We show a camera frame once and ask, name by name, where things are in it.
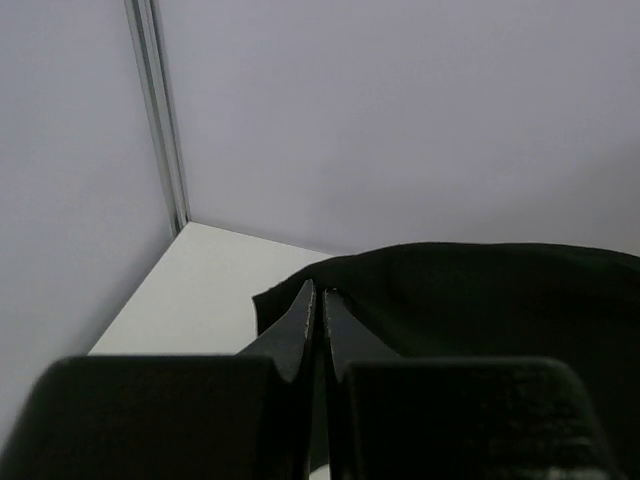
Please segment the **white partition panel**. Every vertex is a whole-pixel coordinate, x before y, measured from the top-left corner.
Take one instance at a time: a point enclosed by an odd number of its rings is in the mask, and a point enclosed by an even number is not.
[[[171,241],[122,2],[0,2],[0,444]]]
[[[195,221],[640,253],[640,2],[159,3]]]

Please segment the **black cloth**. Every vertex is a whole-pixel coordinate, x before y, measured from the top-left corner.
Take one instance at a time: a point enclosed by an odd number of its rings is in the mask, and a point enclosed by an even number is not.
[[[307,279],[338,289],[369,330],[407,357],[566,362],[620,467],[640,478],[640,258],[565,245],[445,243],[336,257],[254,297],[259,334]]]

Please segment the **white tabletop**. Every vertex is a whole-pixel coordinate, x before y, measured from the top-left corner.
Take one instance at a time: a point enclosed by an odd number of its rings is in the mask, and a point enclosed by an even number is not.
[[[189,223],[90,353],[236,353],[256,337],[251,297],[328,256]]]

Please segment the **gray wall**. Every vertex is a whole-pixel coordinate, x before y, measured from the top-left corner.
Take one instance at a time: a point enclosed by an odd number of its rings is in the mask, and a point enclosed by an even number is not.
[[[161,0],[195,221],[640,253],[637,0]]]
[[[122,2],[0,2],[0,442],[171,241]]]

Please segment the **metal corner profile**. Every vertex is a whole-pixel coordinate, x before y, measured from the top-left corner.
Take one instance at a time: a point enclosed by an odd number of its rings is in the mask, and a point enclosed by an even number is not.
[[[124,0],[158,170],[175,235],[189,221],[175,107],[157,0]]]

